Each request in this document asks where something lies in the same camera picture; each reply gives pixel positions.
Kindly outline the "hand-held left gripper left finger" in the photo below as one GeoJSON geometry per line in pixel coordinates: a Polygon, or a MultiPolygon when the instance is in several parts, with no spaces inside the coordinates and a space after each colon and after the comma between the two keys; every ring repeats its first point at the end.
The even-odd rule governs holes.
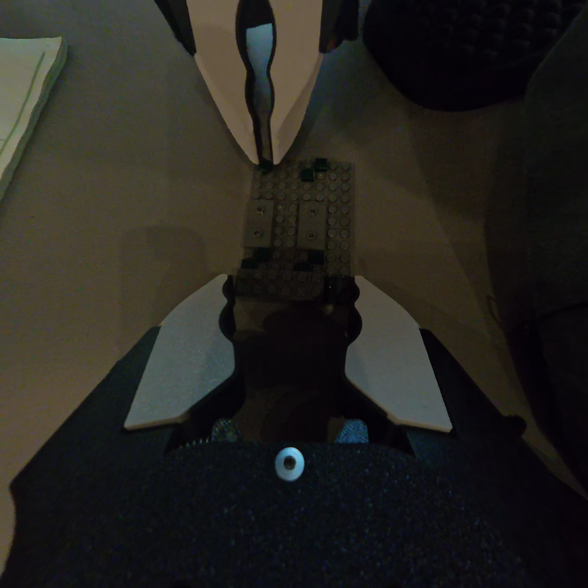
{"type": "Polygon", "coordinates": [[[233,276],[220,274],[160,323],[125,430],[179,424],[196,412],[215,421],[211,404],[239,373],[233,276]]]}

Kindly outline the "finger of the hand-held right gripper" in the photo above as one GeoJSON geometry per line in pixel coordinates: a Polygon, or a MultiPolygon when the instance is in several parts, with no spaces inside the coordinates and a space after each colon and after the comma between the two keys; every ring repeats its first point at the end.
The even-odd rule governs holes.
{"type": "Polygon", "coordinates": [[[259,119],[252,103],[254,72],[247,60],[249,1],[187,1],[195,62],[227,128],[255,165],[262,159],[259,119]]]}
{"type": "Polygon", "coordinates": [[[268,151],[279,164],[302,126],[323,55],[322,1],[269,1],[272,48],[266,73],[268,151]]]}

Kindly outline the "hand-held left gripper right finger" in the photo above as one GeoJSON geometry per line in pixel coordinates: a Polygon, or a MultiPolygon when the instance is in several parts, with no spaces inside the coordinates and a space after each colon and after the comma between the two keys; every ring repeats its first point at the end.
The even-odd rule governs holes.
{"type": "Polygon", "coordinates": [[[355,284],[361,327],[346,352],[345,377],[395,425],[450,433],[419,324],[364,277],[356,276],[355,284]]]}

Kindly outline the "grey toy brick baseplate build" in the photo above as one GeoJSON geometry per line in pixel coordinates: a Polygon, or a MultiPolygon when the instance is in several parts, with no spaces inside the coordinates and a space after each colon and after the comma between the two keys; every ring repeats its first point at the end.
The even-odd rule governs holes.
{"type": "Polygon", "coordinates": [[[239,298],[349,305],[354,297],[356,167],[350,161],[288,159],[257,166],[246,206],[239,298]]]}

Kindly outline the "grey desk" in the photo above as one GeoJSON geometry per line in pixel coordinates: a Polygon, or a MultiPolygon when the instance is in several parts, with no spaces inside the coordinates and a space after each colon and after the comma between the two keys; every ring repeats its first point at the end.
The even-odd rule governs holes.
{"type": "MultiPolygon", "coordinates": [[[[252,169],[151,1],[1,1],[1,36],[63,36],[68,63],[1,202],[1,510],[9,482],[153,324],[242,243],[252,169]]],[[[297,156],[356,164],[358,273],[451,351],[525,441],[506,344],[523,192],[520,101],[411,104],[364,46],[327,55],[297,156]]]]}

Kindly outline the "black knitted hat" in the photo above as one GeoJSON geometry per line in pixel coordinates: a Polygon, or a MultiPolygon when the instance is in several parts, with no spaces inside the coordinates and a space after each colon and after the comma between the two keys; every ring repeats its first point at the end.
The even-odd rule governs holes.
{"type": "Polygon", "coordinates": [[[363,41],[413,103],[465,112],[521,97],[587,1],[372,1],[363,41]]]}

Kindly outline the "open instruction booklet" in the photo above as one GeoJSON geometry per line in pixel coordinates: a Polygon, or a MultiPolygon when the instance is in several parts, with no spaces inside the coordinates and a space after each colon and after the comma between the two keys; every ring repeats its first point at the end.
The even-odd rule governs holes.
{"type": "Polygon", "coordinates": [[[67,59],[56,38],[1,38],[1,199],[67,59]]]}

